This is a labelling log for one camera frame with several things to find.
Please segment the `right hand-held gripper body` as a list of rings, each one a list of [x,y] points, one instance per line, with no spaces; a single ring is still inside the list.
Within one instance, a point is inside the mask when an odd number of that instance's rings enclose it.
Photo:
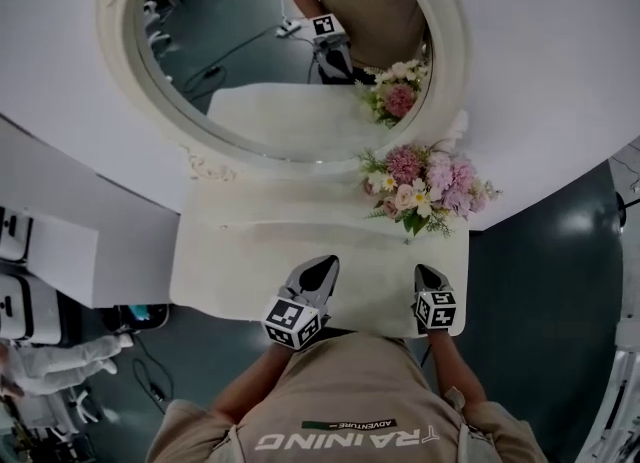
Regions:
[[[448,330],[454,324],[457,303],[450,290],[423,290],[416,293],[413,312],[419,334],[426,334],[429,330]]]

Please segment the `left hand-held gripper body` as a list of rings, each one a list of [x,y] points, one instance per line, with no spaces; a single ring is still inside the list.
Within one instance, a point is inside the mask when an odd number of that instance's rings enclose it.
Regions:
[[[303,304],[274,296],[266,308],[263,329],[272,342],[301,350],[319,334],[327,314],[326,301]]]

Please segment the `white dressing table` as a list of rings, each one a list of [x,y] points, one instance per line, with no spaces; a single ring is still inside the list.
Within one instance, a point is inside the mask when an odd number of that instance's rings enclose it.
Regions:
[[[423,263],[449,280],[457,303],[452,335],[466,321],[469,226],[451,223],[443,237],[421,233],[410,245],[374,230],[405,230],[369,219],[372,201],[348,183],[198,179],[181,214],[171,300],[211,316],[262,320],[268,303],[299,264],[339,258],[329,302],[334,328],[414,338],[413,272]]]

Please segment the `person's left forearm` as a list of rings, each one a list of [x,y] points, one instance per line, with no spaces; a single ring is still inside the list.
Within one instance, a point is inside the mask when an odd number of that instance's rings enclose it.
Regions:
[[[239,423],[271,393],[293,355],[291,348],[272,344],[214,399],[211,413]]]

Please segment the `person's right forearm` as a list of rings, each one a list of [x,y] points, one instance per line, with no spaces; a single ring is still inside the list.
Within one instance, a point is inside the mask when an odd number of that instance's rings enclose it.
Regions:
[[[459,353],[449,333],[446,330],[430,330],[428,340],[440,395],[445,398],[450,391],[457,390],[465,400],[463,409],[486,402],[483,386]]]

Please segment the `person's beige printed shirt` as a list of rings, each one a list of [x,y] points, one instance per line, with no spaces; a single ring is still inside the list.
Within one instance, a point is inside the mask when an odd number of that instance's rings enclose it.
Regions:
[[[176,400],[145,463],[548,463],[530,426],[490,400],[463,409],[430,385],[407,345],[400,378],[313,375],[294,353],[271,393],[237,424]]]

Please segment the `pink and white flower bouquet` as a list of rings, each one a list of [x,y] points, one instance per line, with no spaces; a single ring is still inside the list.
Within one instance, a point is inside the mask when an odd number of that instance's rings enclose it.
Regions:
[[[361,185],[374,205],[367,217],[384,218],[406,233],[448,237],[451,223],[483,211],[503,192],[478,175],[466,156],[418,144],[392,148],[382,158],[357,155]]]

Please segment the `black case with teal item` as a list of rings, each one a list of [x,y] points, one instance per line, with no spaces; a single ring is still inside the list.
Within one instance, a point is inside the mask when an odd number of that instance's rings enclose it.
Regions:
[[[169,320],[169,304],[118,306],[120,330],[142,332],[163,327]]]

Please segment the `white low cabinet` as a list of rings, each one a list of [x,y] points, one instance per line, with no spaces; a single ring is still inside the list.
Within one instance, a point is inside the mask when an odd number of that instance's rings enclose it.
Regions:
[[[39,217],[27,270],[88,308],[166,304],[177,226],[175,216],[122,219],[100,229]]]

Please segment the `oval white framed mirror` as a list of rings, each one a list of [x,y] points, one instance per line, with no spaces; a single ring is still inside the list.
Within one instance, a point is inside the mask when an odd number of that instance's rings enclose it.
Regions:
[[[282,178],[442,143],[472,56],[461,0],[97,0],[97,32],[197,170]]]

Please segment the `white device with black trim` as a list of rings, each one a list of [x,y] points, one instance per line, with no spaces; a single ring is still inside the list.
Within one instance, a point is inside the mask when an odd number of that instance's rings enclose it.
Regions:
[[[29,247],[32,219],[25,214],[0,207],[0,259],[24,262]]]
[[[62,325],[57,291],[32,275],[0,274],[0,339],[59,344]]]

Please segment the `white equipment frame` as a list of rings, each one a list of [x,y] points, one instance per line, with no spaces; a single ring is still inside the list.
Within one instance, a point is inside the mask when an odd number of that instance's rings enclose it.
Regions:
[[[615,345],[591,456],[595,463],[640,463],[640,315],[619,321]]]

